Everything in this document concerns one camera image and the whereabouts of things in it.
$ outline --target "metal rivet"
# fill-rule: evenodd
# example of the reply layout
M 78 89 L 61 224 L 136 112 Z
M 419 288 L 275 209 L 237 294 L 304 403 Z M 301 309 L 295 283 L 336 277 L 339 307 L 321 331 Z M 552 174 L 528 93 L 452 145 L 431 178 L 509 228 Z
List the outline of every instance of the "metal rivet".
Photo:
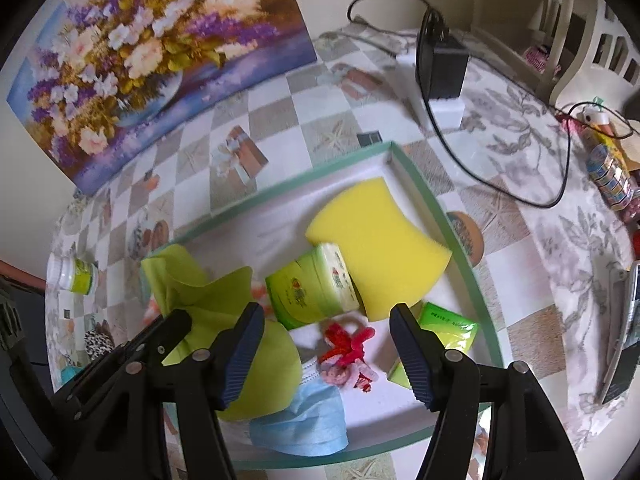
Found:
M 135 375 L 135 374 L 139 373 L 140 370 L 142 370 L 142 363 L 140 361 L 133 361 L 132 363 L 129 363 L 127 365 L 125 370 L 126 370 L 127 374 Z
M 211 356 L 211 353 L 206 348 L 196 350 L 191 356 L 194 361 L 206 361 Z
M 462 354 L 458 350 L 454 350 L 453 348 L 444 352 L 444 357 L 447 361 L 451 361 L 452 363 L 458 363 L 462 361 Z
M 529 371 L 529 365 L 527 365 L 524 361 L 514 361 L 513 368 L 521 374 L 526 374 Z

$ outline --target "green cloth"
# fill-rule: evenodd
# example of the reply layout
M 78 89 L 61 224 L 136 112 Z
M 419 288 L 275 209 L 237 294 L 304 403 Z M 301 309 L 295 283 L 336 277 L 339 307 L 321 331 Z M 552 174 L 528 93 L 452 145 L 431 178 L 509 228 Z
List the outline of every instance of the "green cloth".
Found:
M 180 245 L 171 245 L 142 260 L 142 268 L 163 316 L 174 308 L 191 315 L 191 331 L 162 364 L 181 362 L 198 348 L 209 348 L 216 336 L 236 324 L 252 301 L 251 267 L 242 267 L 210 282 Z M 302 364 L 289 332 L 270 320 L 244 382 L 240 397 L 218 413 L 223 420 L 247 420 L 280 412 L 300 385 Z

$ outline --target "tablecloth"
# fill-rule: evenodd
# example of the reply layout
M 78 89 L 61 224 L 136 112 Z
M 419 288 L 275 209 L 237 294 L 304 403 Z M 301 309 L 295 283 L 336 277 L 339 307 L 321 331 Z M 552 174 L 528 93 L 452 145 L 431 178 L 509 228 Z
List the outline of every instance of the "tablecloth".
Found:
M 356 25 L 342 31 L 398 52 L 407 47 L 405 40 Z M 513 75 L 478 40 L 460 37 Z M 624 403 L 597 406 L 594 395 L 605 368 L 610 284 L 632 261 L 624 225 L 589 182 L 580 142 L 572 144 L 561 203 L 550 210 L 521 205 L 466 176 L 433 132 L 418 126 L 395 60 L 335 34 L 314 44 L 316 63 L 217 103 L 140 153 L 94 197 L 76 194 L 56 225 L 52 250 L 75 249 L 95 260 L 100 279 L 87 297 L 47 292 L 55 389 L 65 366 L 88 362 L 85 332 L 99 325 L 119 344 L 140 330 L 146 308 L 140 260 L 149 251 L 231 202 L 361 146 L 394 140 L 468 249 L 504 361 L 529 363 L 579 450 Z M 546 107 L 478 60 L 469 63 L 462 98 L 462 126 L 446 132 L 453 150 L 483 178 L 512 192 L 542 202 L 554 195 L 566 136 Z M 168 445 L 179 454 L 176 442 Z M 426 444 L 416 446 L 417 464 Z M 336 471 L 382 467 L 400 475 L 407 453 Z M 332 476 L 332 467 L 327 478 L 351 478 Z M 353 478 L 369 478 L 360 474 Z

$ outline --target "white power strip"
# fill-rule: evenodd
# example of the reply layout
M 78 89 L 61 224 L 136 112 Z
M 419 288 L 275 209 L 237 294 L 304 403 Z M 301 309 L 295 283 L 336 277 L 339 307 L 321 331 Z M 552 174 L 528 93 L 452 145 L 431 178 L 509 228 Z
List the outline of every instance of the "white power strip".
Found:
M 415 80 L 415 49 L 411 49 L 407 54 L 400 54 L 396 57 L 398 64 L 396 72 L 398 79 L 406 89 L 411 106 L 418 117 L 422 127 L 428 132 L 433 131 L 433 125 L 427 115 L 427 107 L 422 98 L 422 92 Z M 465 113 L 465 102 L 460 98 L 454 99 L 430 99 L 431 111 L 441 130 L 458 129 L 462 123 L 462 115 Z

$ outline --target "blue face mask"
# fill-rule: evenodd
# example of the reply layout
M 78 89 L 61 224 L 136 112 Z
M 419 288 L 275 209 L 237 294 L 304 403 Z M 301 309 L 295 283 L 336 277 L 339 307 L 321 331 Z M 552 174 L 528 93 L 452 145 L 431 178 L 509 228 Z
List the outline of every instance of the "blue face mask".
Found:
M 317 358 L 303 364 L 289 407 L 249 421 L 249 436 L 254 446 L 298 456 L 331 455 L 347 447 L 340 391 L 322 380 Z

